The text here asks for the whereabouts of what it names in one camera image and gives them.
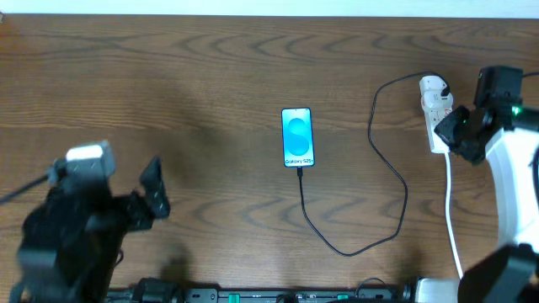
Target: wood grain surface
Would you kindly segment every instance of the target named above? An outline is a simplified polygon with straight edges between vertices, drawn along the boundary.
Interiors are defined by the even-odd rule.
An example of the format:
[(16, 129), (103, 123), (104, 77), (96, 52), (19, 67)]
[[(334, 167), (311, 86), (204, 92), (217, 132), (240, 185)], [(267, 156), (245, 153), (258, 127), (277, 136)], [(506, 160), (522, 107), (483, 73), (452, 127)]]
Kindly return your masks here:
[[(455, 277), (444, 219), (444, 157), (430, 154), (419, 78), (378, 99), (373, 140), (409, 186), (401, 234), (354, 258), (331, 252), (282, 164), (280, 111), (312, 109), (317, 154), (307, 212), (351, 252), (394, 232), (403, 186), (369, 147), (385, 82), (433, 70), (472, 105), (482, 66), (539, 70), (539, 22), (489, 19), (9, 15), (0, 24), (0, 194), (71, 147), (107, 139), (116, 194), (154, 155), (172, 214), (128, 235), (113, 286), (147, 276), (221, 287), (354, 287), (375, 276)], [(523, 97), (539, 106), (539, 79)], [(465, 268), (496, 245), (487, 163), (453, 161), (453, 222)], [(42, 186), (0, 208), (0, 300), (20, 272), (21, 224)]]

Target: smartphone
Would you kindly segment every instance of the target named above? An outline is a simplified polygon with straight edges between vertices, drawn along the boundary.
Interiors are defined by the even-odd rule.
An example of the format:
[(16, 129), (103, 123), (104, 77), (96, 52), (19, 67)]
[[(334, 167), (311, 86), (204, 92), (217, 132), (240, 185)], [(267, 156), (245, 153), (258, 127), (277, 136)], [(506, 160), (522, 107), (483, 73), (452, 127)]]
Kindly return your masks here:
[(313, 166), (311, 109), (283, 109), (281, 118), (285, 166)]

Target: power outlet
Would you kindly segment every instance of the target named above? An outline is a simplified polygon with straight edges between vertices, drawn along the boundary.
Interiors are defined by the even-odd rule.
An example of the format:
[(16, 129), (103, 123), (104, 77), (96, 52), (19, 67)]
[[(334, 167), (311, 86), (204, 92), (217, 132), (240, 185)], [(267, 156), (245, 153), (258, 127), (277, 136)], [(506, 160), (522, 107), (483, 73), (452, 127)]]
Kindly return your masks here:
[(452, 111), (453, 95), (451, 93), (447, 96), (441, 95), (441, 91), (446, 87), (447, 84), (437, 76), (423, 77), (419, 81), (421, 108), (427, 125), (430, 151), (433, 153), (449, 151), (449, 147), (435, 133), (435, 127)]

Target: green led indicator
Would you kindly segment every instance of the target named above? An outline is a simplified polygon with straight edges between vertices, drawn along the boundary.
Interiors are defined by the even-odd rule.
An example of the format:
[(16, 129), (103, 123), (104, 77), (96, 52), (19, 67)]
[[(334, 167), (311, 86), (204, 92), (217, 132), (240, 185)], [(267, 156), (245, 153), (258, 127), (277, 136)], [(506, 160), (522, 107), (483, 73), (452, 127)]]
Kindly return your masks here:
[(522, 113), (522, 109), (520, 107), (513, 106), (511, 110), (513, 111), (513, 115), (518, 115)]

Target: white wall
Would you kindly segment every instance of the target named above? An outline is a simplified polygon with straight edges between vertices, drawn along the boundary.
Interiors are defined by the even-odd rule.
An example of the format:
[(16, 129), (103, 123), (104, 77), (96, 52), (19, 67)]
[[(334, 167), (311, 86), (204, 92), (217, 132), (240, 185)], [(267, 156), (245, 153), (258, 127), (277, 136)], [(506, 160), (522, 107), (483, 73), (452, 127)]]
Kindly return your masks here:
[(0, 11), (539, 19), (539, 0), (0, 0)]

